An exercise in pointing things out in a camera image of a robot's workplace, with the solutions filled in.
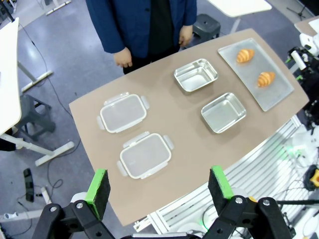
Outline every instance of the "floor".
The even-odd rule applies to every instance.
[[[300,21],[300,17],[288,10],[287,8],[295,11],[300,12],[303,9],[303,5],[298,0],[267,0],[272,6],[276,7],[283,15],[285,15],[291,22],[296,23]],[[303,15],[305,18],[313,17],[312,13],[309,12],[307,9],[303,11]]]
[[[223,33],[229,33],[234,19],[219,12],[206,0],[198,0],[198,13],[207,13],[221,22]],[[287,51],[298,46],[299,33],[291,21],[280,11],[273,8],[267,12],[251,14],[242,18],[238,30],[255,29],[285,61]],[[27,93],[52,105],[51,117],[57,127],[54,133],[44,134],[39,145],[55,149],[68,141],[79,142],[79,135],[73,119],[64,111],[59,101],[69,110],[68,104],[78,97],[121,76],[122,70],[116,67],[111,54],[103,52],[101,43],[91,23],[86,9],[85,0],[73,2],[49,16],[40,16],[25,27],[37,48],[45,59],[45,64],[22,30],[18,36],[18,58],[35,75],[39,76],[46,68],[54,71],[50,77],[58,93],[47,80],[40,87],[34,87]],[[23,87],[29,79],[18,72],[19,85]],[[54,190],[52,201],[67,206],[72,196],[86,191],[94,172],[82,144],[71,155],[57,158],[48,164],[36,167],[34,161],[41,155],[26,149],[15,152],[0,152],[0,214],[22,212],[24,208],[16,199],[25,193],[23,170],[31,168],[34,184],[46,186],[49,192],[58,179],[63,185]],[[42,198],[35,198],[34,203],[20,199],[29,210],[37,210],[45,205]],[[116,238],[132,234],[133,226],[123,227],[117,219],[111,205],[107,205],[103,222]],[[31,238],[37,220],[26,233],[14,238]],[[30,221],[5,223],[2,227],[9,235],[23,232],[30,226]],[[145,232],[154,232],[152,227]],[[83,233],[73,238],[85,238]]]
[[[14,18],[19,17],[20,24],[22,26],[27,26],[53,8],[55,8],[55,5],[52,1],[49,5],[46,5],[44,0],[18,0],[16,11],[12,16]],[[8,18],[1,24],[0,29],[7,23],[9,23]]]

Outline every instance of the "croissant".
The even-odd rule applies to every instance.
[[[262,72],[258,77],[258,87],[265,87],[273,83],[275,72]]]
[[[244,63],[250,61],[255,55],[253,49],[242,49],[237,54],[237,62]]]

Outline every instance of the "black shirt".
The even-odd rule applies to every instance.
[[[169,0],[152,0],[149,54],[161,54],[173,47],[173,22]]]

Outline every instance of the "person's hand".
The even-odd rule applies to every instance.
[[[114,53],[114,61],[117,66],[129,67],[133,66],[131,52],[128,48],[124,48],[122,51]]]
[[[187,46],[190,43],[192,36],[193,26],[183,26],[179,32],[179,45],[181,47]]]

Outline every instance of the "metal container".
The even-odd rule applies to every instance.
[[[255,55],[247,63],[237,63],[237,54],[244,48],[254,49]],[[270,110],[294,91],[287,77],[253,38],[220,48],[218,53],[245,84],[263,111]],[[257,81],[262,72],[275,72],[276,77],[272,84],[260,88]]]
[[[246,109],[233,93],[226,93],[201,110],[201,115],[215,133],[222,133],[246,116]]]
[[[218,78],[216,70],[205,59],[198,59],[176,69],[174,76],[185,93],[196,91]]]

